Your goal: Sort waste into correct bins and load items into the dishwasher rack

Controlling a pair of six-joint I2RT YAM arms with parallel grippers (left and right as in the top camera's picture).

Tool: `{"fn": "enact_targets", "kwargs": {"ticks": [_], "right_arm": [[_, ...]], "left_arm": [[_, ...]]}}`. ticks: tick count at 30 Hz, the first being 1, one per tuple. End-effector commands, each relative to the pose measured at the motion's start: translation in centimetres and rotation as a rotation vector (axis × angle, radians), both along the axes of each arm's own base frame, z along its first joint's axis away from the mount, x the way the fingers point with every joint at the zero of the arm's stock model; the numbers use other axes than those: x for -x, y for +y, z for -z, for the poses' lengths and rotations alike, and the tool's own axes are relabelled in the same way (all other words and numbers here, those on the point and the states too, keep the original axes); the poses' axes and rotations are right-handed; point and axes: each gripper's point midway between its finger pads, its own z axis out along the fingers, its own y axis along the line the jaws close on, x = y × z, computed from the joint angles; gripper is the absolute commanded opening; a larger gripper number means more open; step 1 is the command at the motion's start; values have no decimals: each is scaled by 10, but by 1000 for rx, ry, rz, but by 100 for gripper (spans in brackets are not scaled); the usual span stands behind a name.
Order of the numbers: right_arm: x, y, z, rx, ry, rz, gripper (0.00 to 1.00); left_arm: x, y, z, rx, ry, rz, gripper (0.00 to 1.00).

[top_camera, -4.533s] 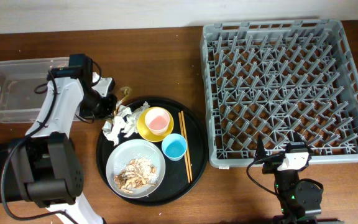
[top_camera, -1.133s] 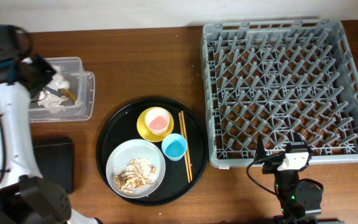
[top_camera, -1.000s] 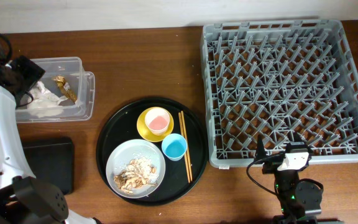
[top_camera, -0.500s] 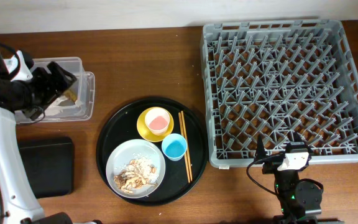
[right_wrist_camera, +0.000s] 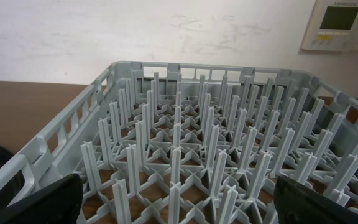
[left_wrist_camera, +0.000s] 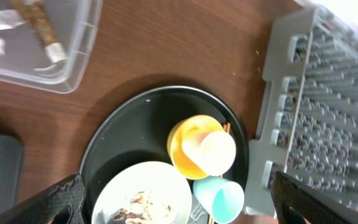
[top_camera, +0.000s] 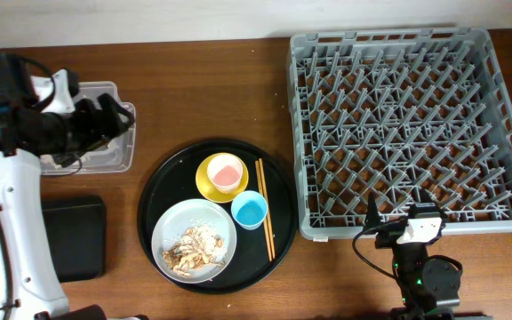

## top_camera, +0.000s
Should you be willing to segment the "blue cup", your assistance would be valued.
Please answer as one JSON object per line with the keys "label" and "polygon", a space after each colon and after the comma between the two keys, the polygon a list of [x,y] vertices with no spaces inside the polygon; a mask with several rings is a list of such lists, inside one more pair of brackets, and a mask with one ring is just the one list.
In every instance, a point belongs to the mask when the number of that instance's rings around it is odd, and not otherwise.
{"label": "blue cup", "polygon": [[231,205],[231,213],[237,224],[246,230],[257,229],[263,221],[264,197],[256,191],[244,191]]}

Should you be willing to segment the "pink cup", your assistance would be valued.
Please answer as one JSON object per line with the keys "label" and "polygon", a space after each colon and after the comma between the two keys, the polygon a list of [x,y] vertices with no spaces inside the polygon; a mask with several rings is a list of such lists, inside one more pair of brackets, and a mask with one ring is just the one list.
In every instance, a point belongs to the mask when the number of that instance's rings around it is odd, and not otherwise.
{"label": "pink cup", "polygon": [[207,176],[219,192],[230,194],[239,187],[244,176],[244,168],[237,156],[222,153],[208,163]]}

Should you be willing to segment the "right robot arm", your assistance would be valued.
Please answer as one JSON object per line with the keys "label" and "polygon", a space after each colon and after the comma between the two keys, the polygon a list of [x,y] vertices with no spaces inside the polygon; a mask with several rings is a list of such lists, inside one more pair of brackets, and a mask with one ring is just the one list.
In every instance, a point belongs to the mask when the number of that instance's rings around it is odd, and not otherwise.
{"label": "right robot arm", "polygon": [[[441,238],[448,217],[426,190],[421,190],[419,196],[407,215],[384,222],[376,197],[370,193],[364,227],[353,238],[353,251],[398,285],[404,305],[390,311],[391,319],[486,319],[487,315],[454,313],[460,304],[463,266],[453,258],[428,254],[428,247]],[[392,251],[391,272],[372,263],[356,248],[357,240],[368,235],[375,236],[377,249]]]}

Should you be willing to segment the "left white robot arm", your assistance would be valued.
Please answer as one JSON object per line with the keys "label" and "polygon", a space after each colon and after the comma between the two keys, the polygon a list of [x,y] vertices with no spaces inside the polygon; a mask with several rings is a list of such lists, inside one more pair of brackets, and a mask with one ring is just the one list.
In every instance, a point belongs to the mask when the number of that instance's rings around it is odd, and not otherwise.
{"label": "left white robot arm", "polygon": [[0,53],[0,319],[101,319],[71,310],[52,263],[41,205],[40,159],[79,158],[134,126],[134,115],[102,93],[78,97],[74,72],[44,69]]}

